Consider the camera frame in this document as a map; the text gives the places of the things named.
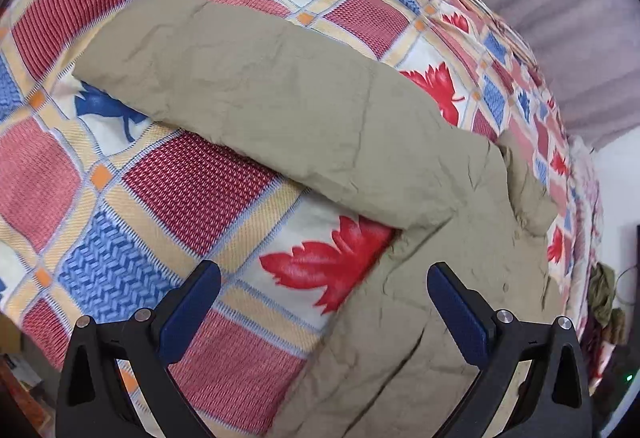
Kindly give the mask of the grey curtain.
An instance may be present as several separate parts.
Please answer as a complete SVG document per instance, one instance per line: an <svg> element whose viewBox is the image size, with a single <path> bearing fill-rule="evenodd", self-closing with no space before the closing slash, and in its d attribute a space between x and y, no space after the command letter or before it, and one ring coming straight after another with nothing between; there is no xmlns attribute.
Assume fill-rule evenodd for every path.
<svg viewBox="0 0 640 438"><path fill-rule="evenodd" d="M639 0L483 0L528 43L568 132L602 149L639 125Z"/></svg>

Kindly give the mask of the olive green clothes pile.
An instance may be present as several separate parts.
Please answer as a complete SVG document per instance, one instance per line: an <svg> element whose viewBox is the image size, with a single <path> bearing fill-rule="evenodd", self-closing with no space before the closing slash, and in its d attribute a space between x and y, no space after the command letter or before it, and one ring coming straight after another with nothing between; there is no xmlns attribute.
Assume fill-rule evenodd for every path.
<svg viewBox="0 0 640 438"><path fill-rule="evenodd" d="M626 316L620 307L614 307L616 294L615 271L602 263L591 270L587 304L589 314L602 331L602 338L612 345L625 342Z"/></svg>

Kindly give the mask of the khaki puffer jacket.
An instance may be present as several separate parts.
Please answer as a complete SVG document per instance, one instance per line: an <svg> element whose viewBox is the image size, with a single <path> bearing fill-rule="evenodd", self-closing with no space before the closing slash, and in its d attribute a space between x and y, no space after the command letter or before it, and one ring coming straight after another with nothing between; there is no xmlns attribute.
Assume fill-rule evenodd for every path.
<svg viewBox="0 0 640 438"><path fill-rule="evenodd" d="M451 126L397 70L244 6L132 0L74 73L399 230L286 395L275 437L428 437L472 380L425 290L444 262L525 321L561 309L558 208L511 133Z"/></svg>

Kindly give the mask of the patchwork maple leaf quilt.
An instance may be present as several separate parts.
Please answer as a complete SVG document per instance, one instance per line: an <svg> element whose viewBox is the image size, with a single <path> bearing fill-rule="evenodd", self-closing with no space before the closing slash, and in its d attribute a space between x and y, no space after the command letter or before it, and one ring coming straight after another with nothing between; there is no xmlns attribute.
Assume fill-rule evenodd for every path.
<svg viewBox="0 0 640 438"><path fill-rule="evenodd" d="M1 311L59 437L589 437L575 198L481 0L1 17Z"/></svg>

